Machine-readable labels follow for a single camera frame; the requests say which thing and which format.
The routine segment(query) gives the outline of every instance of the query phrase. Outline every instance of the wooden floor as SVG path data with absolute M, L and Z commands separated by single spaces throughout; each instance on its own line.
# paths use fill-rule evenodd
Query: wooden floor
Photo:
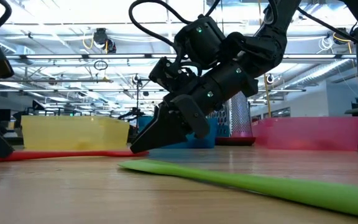
M 150 158 L 358 185 L 358 152 L 217 147 L 155 150 Z M 250 192 L 119 169 L 117 163 L 124 160 L 128 158 L 0 163 L 0 224 L 358 223 L 357 217 Z

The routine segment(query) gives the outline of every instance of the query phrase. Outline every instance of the ceiling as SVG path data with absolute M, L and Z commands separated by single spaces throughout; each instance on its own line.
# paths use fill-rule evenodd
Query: ceiling
M 94 45 L 90 49 L 87 48 L 91 45 L 92 33 L 102 27 L 107 29 L 109 38 L 115 41 L 117 54 L 129 55 L 126 56 L 127 58 L 124 55 L 120 59 L 104 59 L 108 63 L 108 68 L 103 71 L 94 68 L 94 63 L 98 59 L 50 57 L 28 61 L 12 59 L 11 63 L 16 73 L 13 80 L 27 79 L 34 82 L 15 83 L 17 85 L 0 82 L 0 89 L 112 90 L 112 92 L 88 92 L 85 95 L 76 91 L 64 93 L 34 91 L 31 95 L 38 100 L 45 100 L 47 97 L 46 101 L 51 103 L 66 103 L 66 101 L 104 103 L 102 107 L 93 105 L 93 109 L 116 110 L 117 113 L 124 113 L 136 104 L 136 92 L 126 91 L 135 90 L 136 85 L 132 82 L 134 75 L 147 78 L 158 60 L 133 58 L 131 54 L 174 53 L 167 44 L 144 34 L 131 23 L 128 8 L 133 1 L 8 0 L 8 2 L 12 6 L 13 13 L 0 29 L 0 44 L 7 55 L 103 54 L 103 49 Z M 194 20 L 209 9 L 211 1 L 166 0 L 166 2 L 185 19 Z M 262 9 L 267 5 L 265 2 L 262 1 Z M 311 2 L 315 1 L 303 1 L 301 7 L 334 27 L 350 29 L 356 22 L 343 2 L 334 0 L 320 1 L 323 4 L 311 4 Z M 0 6 L 0 15 L 3 11 L 3 7 Z M 134 9 L 134 16 L 146 28 L 169 39 L 172 39 L 183 27 L 175 16 L 167 13 L 165 8 L 158 4 L 142 4 Z M 259 28 L 257 0 L 223 0 L 222 6 L 219 5 L 211 16 L 218 21 L 218 26 L 225 35 L 234 31 L 252 35 Z M 323 42 L 328 32 L 327 28 L 296 13 L 288 29 L 286 54 L 348 54 L 347 45 L 332 44 L 332 39 Z M 269 73 L 277 78 L 275 85 L 279 85 L 281 82 L 289 82 L 320 63 L 322 61 L 287 60 Z M 58 82 L 56 85 L 36 82 L 49 78 L 66 81 Z M 83 82 L 69 82 L 69 80 L 83 80 Z M 153 105 L 158 103 L 166 92 L 158 91 L 162 88 L 155 83 L 144 81 L 142 84 L 142 91 L 147 90 L 149 95 L 140 93 L 140 107 L 151 113 Z M 260 79 L 260 88 L 263 87 L 263 79 Z

